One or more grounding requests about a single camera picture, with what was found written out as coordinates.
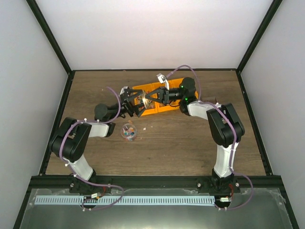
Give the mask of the orange bin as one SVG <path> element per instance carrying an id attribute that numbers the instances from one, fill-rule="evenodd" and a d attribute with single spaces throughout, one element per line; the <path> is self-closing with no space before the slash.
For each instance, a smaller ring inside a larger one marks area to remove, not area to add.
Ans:
<path id="1" fill-rule="evenodd" d="M 149 90 L 149 89 L 147 89 L 147 90 L 141 89 L 141 90 L 145 91 L 146 94 L 149 93 L 149 92 L 151 92 L 151 90 Z M 143 104 L 143 103 L 142 103 L 142 100 L 140 99 L 140 96 L 134 99 L 133 104 L 134 104 L 134 105 L 136 105 L 136 104 Z M 147 109 L 147 110 L 142 114 L 142 116 L 152 115 L 152 114 L 156 114 L 156 113 L 157 113 L 157 109 Z"/>
<path id="2" fill-rule="evenodd" d="M 157 89 L 159 87 L 164 87 L 164 84 L 161 83 L 152 83 L 152 88 L 153 89 Z M 157 102 L 154 102 L 154 107 L 158 110 L 159 113 L 161 112 L 168 112 L 170 110 L 172 110 L 172 107 L 170 107 L 169 105 L 163 105 Z"/>
<path id="3" fill-rule="evenodd" d="M 195 88 L 195 80 L 190 77 L 179 78 L 169 81 L 169 91 L 176 95 L 176 100 L 185 98 L 198 98 L 198 92 Z"/>

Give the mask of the clear plastic jar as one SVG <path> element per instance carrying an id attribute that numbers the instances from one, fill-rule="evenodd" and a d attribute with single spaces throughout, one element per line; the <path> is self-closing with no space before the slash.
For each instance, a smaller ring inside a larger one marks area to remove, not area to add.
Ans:
<path id="1" fill-rule="evenodd" d="M 126 141 L 134 141 L 137 137 L 137 129 L 133 124 L 124 124 L 121 128 L 121 136 Z"/>

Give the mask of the brown plastic scoop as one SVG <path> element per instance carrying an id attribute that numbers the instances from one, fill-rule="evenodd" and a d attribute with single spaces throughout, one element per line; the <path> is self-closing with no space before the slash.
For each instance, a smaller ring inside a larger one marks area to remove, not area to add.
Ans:
<path id="1" fill-rule="evenodd" d="M 209 96 L 209 97 L 202 97 L 201 98 L 202 102 L 208 102 L 208 103 L 213 103 L 216 104 L 217 103 L 217 99 L 215 96 Z"/>

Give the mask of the gold jar lid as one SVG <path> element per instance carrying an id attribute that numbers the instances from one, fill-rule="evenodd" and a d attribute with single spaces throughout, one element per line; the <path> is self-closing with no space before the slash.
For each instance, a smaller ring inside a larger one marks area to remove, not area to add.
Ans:
<path id="1" fill-rule="evenodd" d="M 146 98 L 146 92 L 145 91 L 142 91 L 141 95 L 140 95 L 140 99 L 142 100 L 142 103 L 144 104 L 144 107 L 146 109 L 149 108 L 150 106 L 150 102 L 149 100 Z"/>

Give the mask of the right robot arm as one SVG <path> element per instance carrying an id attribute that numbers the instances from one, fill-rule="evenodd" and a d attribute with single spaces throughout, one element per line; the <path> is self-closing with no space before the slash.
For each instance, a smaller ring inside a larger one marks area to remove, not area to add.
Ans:
<path id="1" fill-rule="evenodd" d="M 221 105 L 203 102 L 195 93 L 195 80 L 185 77 L 179 87 L 158 87 L 146 94 L 145 99 L 163 105 L 179 100 L 179 109 L 183 114 L 208 121 L 212 138 L 217 145 L 216 163 L 212 169 L 212 188 L 223 192 L 233 181 L 234 156 L 245 129 L 231 103 Z"/>

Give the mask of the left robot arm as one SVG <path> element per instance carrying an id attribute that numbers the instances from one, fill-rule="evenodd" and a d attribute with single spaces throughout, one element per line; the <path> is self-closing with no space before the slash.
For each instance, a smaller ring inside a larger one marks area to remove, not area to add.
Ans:
<path id="1" fill-rule="evenodd" d="M 117 103 L 107 106 L 97 104 L 94 109 L 94 120 L 77 120 L 66 117 L 52 139 L 49 149 L 59 157 L 66 167 L 69 167 L 75 177 L 81 178 L 81 188 L 91 193 L 97 188 L 97 180 L 93 178 L 94 169 L 88 164 L 84 150 L 87 141 L 92 137 L 110 137 L 115 129 L 114 120 L 142 113 L 149 107 L 146 92 L 141 89 L 131 89 L 125 86 L 119 94 L 114 94 Z"/>

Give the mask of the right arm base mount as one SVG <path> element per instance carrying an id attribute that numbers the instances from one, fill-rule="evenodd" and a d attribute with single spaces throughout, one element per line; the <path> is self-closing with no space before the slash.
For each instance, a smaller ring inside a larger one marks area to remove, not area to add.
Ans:
<path id="1" fill-rule="evenodd" d="M 240 188 L 235 184 L 237 179 L 233 174 L 227 177 L 218 177 L 214 172 L 211 176 L 198 177 L 196 179 L 197 189 L 201 193 L 216 194 L 229 194 L 231 191 L 240 193 Z"/>

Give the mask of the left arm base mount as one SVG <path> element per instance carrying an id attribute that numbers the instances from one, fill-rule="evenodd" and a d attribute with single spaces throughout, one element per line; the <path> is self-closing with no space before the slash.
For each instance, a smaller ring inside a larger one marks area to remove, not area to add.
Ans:
<path id="1" fill-rule="evenodd" d="M 70 192 L 79 193 L 81 195 L 91 195 L 94 193 L 110 193 L 110 187 L 98 187 L 90 185 L 86 182 L 81 181 L 80 179 L 74 178 L 71 182 Z"/>

